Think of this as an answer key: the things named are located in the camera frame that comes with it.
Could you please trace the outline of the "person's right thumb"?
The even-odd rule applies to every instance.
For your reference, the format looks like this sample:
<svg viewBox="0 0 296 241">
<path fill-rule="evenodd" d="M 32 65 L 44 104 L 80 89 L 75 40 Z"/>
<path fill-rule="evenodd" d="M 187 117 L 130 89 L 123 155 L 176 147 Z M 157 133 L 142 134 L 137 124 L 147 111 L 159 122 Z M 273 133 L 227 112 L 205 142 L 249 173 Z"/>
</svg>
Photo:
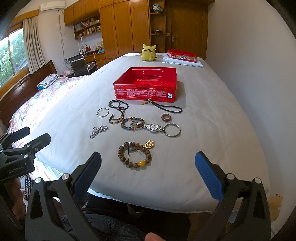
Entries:
<svg viewBox="0 0 296 241">
<path fill-rule="evenodd" d="M 148 233 L 145 236 L 145 241 L 165 241 L 163 238 L 161 238 L 160 236 L 156 235 L 155 233 Z"/>
</svg>

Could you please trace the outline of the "person's left hand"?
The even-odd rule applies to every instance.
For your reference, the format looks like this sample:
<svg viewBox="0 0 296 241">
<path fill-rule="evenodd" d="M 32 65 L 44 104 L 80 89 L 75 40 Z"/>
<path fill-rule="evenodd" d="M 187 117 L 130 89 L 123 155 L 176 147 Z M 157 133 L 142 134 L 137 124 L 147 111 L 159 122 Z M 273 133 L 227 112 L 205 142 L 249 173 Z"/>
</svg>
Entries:
<svg viewBox="0 0 296 241">
<path fill-rule="evenodd" d="M 21 191 L 20 178 L 16 178 L 11 182 L 11 193 L 14 197 L 13 213 L 16 220 L 23 219 L 26 215 L 26 206 L 23 202 L 23 193 Z"/>
</svg>

